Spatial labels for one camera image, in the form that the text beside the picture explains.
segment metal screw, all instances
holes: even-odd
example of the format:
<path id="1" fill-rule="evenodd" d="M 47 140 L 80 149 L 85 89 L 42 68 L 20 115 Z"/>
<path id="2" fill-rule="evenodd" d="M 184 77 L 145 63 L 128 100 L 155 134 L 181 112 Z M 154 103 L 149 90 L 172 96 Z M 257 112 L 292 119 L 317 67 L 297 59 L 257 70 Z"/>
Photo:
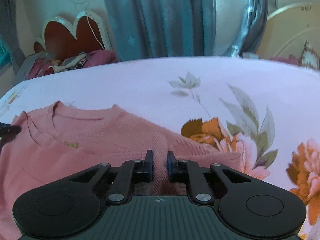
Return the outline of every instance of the metal screw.
<path id="1" fill-rule="evenodd" d="M 119 202 L 123 199 L 124 199 L 124 196 L 119 193 L 114 193 L 109 196 L 109 200 L 114 201 L 114 202 Z"/>
<path id="2" fill-rule="evenodd" d="M 200 193 L 196 196 L 196 199 L 201 202 L 207 202 L 212 199 L 212 197 L 209 194 L 206 193 Z"/>

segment red heart-shaped headboard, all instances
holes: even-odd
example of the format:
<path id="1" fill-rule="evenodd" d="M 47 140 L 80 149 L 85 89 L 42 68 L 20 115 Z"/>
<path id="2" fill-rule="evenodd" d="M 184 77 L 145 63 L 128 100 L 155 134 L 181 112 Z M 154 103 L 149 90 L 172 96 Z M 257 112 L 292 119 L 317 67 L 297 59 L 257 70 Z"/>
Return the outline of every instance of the red heart-shaped headboard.
<path id="1" fill-rule="evenodd" d="M 43 36 L 45 48 L 40 42 L 36 41 L 34 43 L 35 52 L 49 51 L 55 55 L 56 59 L 63 61 L 69 57 L 77 56 L 81 52 L 89 53 L 97 49 L 103 49 L 99 44 L 99 42 L 103 44 L 103 40 L 98 24 L 93 19 L 87 18 L 87 16 L 82 16 L 78 19 L 74 25 L 64 19 L 49 21 Z"/>

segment white cord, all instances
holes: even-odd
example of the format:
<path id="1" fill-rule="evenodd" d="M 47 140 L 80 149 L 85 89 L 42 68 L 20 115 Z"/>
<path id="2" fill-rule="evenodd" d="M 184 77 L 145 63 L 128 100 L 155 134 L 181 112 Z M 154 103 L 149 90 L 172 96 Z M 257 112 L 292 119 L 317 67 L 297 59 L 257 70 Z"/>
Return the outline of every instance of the white cord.
<path id="1" fill-rule="evenodd" d="M 81 5 L 81 4 L 84 4 L 85 2 L 87 2 L 87 1 L 89 1 L 89 0 L 84 0 L 84 2 L 82 2 L 82 3 L 77 3 L 77 2 L 75 2 L 74 0 L 71 0 L 71 1 L 72 1 L 74 4 Z M 88 17 L 88 15 L 87 15 L 87 9 L 85 10 L 85 16 L 87 17 L 88 25 L 89 25 L 89 27 L 90 27 L 90 29 L 91 29 L 91 31 L 92 31 L 92 34 L 94 35 L 95 39 L 96 39 L 97 42 L 100 44 L 101 48 L 102 48 L 103 50 L 106 50 L 106 49 L 104 48 L 104 46 L 101 44 L 101 42 L 98 40 L 96 34 L 95 34 L 94 31 L 93 31 L 93 28 L 92 28 L 91 25 L 90 25 L 89 17 Z"/>
<path id="2" fill-rule="evenodd" d="M 106 50 L 106 49 L 104 48 L 104 46 L 101 44 L 101 42 L 98 40 L 96 34 L 94 33 L 94 31 L 93 31 L 93 29 L 92 29 L 92 27 L 91 27 L 91 25 L 90 25 L 89 17 L 87 16 L 87 12 L 85 13 L 85 16 L 87 17 L 87 21 L 88 21 L 89 27 L 90 27 L 90 29 L 91 29 L 94 37 L 96 38 L 97 42 L 99 42 L 99 44 L 100 44 L 100 46 L 101 46 L 101 48 L 102 48 L 103 50 Z"/>

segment floral bedsheet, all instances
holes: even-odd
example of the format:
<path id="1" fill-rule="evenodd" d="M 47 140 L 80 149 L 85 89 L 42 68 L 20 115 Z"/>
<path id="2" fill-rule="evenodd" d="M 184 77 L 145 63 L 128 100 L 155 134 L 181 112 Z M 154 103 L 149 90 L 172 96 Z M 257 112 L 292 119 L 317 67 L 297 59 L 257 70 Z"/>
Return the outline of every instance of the floral bedsheet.
<path id="1" fill-rule="evenodd" d="M 302 239 L 320 239 L 320 76 L 277 62 L 162 58 L 24 81 L 0 100 L 0 121 L 61 100 L 81 109 L 117 104 L 221 152 L 239 171 L 290 190 L 305 204 Z"/>

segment pillow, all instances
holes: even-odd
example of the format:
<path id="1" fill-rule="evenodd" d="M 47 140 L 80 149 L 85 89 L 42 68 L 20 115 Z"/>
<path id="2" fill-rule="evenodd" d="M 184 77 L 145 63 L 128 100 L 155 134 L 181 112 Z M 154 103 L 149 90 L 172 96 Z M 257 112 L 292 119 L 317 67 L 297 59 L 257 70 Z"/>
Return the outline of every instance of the pillow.
<path id="1" fill-rule="evenodd" d="M 13 80 L 13 85 L 18 85 L 20 82 L 25 81 L 28 78 L 28 75 L 35 64 L 36 60 L 40 57 L 39 54 L 32 54 L 28 56 L 24 62 L 22 63 L 22 66 L 19 68 L 16 76 Z"/>
<path id="2" fill-rule="evenodd" d="M 95 50 L 89 53 L 89 58 L 84 65 L 84 68 L 101 66 L 105 64 L 111 64 L 116 62 L 116 56 L 112 51 L 108 50 Z"/>
<path id="3" fill-rule="evenodd" d="M 319 70 L 320 57 L 315 52 L 309 41 L 304 44 L 304 49 L 301 58 L 301 67 Z"/>
<path id="4" fill-rule="evenodd" d="M 300 66 L 300 60 L 296 58 L 293 54 L 290 54 L 288 58 L 284 57 L 271 57 L 270 60 L 284 62 L 296 66 Z"/>
<path id="5" fill-rule="evenodd" d="M 27 79 L 32 79 L 36 77 L 42 77 L 44 72 L 52 65 L 58 65 L 60 60 L 58 59 L 48 59 L 48 58 L 38 58 L 36 59 L 32 69 L 29 72 Z"/>

